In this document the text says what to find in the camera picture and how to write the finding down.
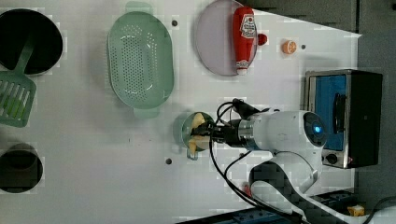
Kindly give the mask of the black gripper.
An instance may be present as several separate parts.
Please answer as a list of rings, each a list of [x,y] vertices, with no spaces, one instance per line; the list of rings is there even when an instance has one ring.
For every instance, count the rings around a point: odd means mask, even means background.
[[[240,146],[242,144],[238,128],[241,120],[232,119],[224,126],[216,125],[214,128],[209,123],[204,123],[191,129],[191,136],[210,136],[217,143],[227,144],[228,146]]]

